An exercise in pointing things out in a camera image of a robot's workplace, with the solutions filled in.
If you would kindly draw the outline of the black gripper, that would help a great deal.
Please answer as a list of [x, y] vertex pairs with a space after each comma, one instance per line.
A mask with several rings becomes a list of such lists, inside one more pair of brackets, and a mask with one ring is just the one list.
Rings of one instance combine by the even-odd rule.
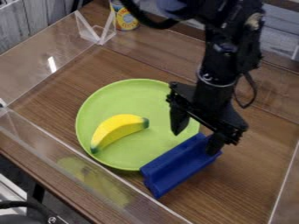
[[216, 155], [225, 144], [237, 144], [248, 123], [231, 103], [232, 86], [212, 86], [200, 80], [196, 85], [172, 81], [169, 89], [165, 101], [171, 106], [172, 133], [177, 136], [192, 118], [213, 132], [205, 147], [209, 156]]

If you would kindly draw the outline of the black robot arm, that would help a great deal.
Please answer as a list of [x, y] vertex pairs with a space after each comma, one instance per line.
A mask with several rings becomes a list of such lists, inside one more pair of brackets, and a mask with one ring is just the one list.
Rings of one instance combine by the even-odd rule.
[[257, 69], [261, 60], [260, 34], [265, 11], [261, 0], [157, 0], [171, 19], [195, 19], [204, 24], [205, 51], [196, 84], [169, 84], [171, 129], [180, 134], [191, 119], [211, 131], [205, 153], [216, 154], [236, 144], [248, 124], [232, 107], [241, 78]]

